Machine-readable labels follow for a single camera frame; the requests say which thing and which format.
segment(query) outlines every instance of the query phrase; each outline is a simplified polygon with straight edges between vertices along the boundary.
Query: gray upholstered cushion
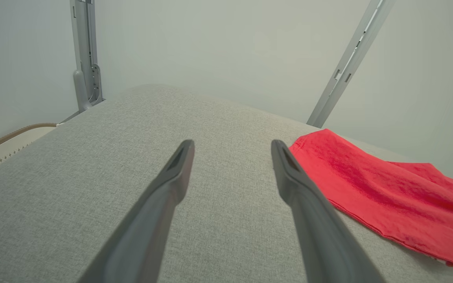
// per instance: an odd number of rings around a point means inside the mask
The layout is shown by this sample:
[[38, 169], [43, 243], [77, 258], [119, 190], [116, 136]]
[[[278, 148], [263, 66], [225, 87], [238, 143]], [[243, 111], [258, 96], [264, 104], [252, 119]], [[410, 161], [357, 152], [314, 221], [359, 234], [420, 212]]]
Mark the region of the gray upholstered cushion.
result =
[[[160, 282], [304, 282], [270, 142], [317, 128], [167, 86], [82, 113], [0, 166], [0, 283], [72, 283], [179, 143], [195, 140]], [[383, 159], [401, 156], [351, 140]], [[453, 267], [341, 215], [388, 282], [451, 282]]]

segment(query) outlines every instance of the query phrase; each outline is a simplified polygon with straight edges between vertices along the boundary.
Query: red towel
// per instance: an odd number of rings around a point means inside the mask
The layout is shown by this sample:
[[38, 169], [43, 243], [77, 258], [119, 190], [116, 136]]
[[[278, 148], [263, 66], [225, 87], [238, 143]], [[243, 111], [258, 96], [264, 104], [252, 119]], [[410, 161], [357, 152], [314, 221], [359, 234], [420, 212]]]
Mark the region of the red towel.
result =
[[383, 161], [327, 129], [289, 149], [338, 210], [453, 266], [453, 179], [428, 163]]

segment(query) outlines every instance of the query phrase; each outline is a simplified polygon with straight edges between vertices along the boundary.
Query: metal post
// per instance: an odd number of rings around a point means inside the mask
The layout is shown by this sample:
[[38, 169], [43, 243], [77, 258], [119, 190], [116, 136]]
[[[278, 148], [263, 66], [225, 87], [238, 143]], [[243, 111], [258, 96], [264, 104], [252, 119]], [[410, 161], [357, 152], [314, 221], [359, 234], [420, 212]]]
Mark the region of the metal post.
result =
[[[77, 70], [74, 79], [77, 85], [80, 73], [83, 75], [85, 87], [77, 86], [77, 90], [85, 89], [87, 103], [90, 106], [102, 102], [101, 72], [97, 64], [97, 43], [95, 29], [95, 9], [93, 0], [70, 0], [72, 6], [72, 27], [74, 50], [77, 56]], [[84, 103], [85, 94], [77, 91], [79, 110], [88, 109]]]
[[307, 124], [322, 127], [354, 76], [395, 2], [396, 0], [370, 2]]

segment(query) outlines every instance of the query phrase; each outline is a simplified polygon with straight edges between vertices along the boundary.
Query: gray sofa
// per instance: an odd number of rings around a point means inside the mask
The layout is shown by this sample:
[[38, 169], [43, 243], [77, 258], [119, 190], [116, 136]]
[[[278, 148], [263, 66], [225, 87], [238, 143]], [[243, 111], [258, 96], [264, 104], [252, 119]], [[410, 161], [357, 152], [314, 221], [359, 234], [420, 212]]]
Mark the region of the gray sofa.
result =
[[[0, 165], [0, 283], [73, 283], [185, 139], [196, 153], [159, 282], [306, 281], [270, 142], [319, 129], [170, 86], [130, 89]], [[379, 158], [403, 156], [356, 140]], [[453, 282], [453, 267], [340, 213], [385, 280]]]

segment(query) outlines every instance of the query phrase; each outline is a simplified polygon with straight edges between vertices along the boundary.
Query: white wall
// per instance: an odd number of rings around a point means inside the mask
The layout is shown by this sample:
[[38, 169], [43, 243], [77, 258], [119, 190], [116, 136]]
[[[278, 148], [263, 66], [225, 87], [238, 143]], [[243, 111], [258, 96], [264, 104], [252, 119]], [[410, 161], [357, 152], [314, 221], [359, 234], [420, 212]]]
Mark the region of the white wall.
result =
[[0, 1], [0, 137], [78, 111], [69, 1]]
[[103, 94], [164, 83], [307, 122], [370, 0], [96, 0]]
[[324, 127], [453, 177], [453, 1], [398, 0]]

